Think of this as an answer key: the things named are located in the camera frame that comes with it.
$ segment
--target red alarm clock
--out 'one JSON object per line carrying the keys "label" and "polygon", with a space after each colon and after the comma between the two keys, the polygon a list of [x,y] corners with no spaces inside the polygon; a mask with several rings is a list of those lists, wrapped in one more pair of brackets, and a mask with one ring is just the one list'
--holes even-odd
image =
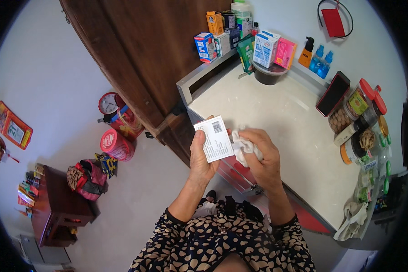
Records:
{"label": "red alarm clock", "polygon": [[103,95],[98,101],[98,109],[103,114],[110,114],[118,110],[118,104],[115,100],[117,93],[109,92]]}

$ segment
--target sleeve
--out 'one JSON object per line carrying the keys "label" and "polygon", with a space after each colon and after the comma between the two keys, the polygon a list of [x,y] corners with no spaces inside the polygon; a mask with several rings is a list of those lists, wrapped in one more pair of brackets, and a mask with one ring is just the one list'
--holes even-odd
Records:
{"label": "sleeve", "polygon": [[132,262],[128,271],[149,271],[153,267],[161,271],[166,267],[170,260],[171,249],[179,241],[179,232],[184,229],[186,223],[176,219],[166,209],[156,223],[153,236]]}
{"label": "sleeve", "polygon": [[288,223],[272,226],[272,235],[277,247],[277,263],[288,271],[316,272],[307,243],[302,237],[298,216],[295,215]]}

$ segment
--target black shoe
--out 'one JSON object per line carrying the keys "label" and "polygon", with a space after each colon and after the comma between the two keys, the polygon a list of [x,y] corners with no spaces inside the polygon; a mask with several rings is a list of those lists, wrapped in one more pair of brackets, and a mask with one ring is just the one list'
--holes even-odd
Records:
{"label": "black shoe", "polygon": [[214,190],[209,191],[209,192],[206,194],[205,197],[207,198],[208,196],[212,197],[212,198],[213,198],[213,201],[216,201],[216,192],[215,192]]}

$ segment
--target orange pump bottle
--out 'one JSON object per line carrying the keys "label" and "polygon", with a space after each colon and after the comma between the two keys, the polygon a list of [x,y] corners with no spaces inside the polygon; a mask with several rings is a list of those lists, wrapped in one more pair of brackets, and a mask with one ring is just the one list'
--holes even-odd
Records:
{"label": "orange pump bottle", "polygon": [[305,66],[306,68],[309,67],[311,56],[313,55],[313,43],[314,39],[311,37],[306,37],[307,43],[305,44],[304,50],[302,50],[301,55],[299,56],[298,62]]}

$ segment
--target barcode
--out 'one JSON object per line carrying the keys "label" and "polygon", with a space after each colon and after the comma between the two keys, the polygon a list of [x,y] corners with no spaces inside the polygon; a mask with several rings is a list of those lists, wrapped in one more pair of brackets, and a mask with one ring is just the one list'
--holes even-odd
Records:
{"label": "barcode", "polygon": [[212,123],[215,133],[222,132],[221,124],[219,122]]}

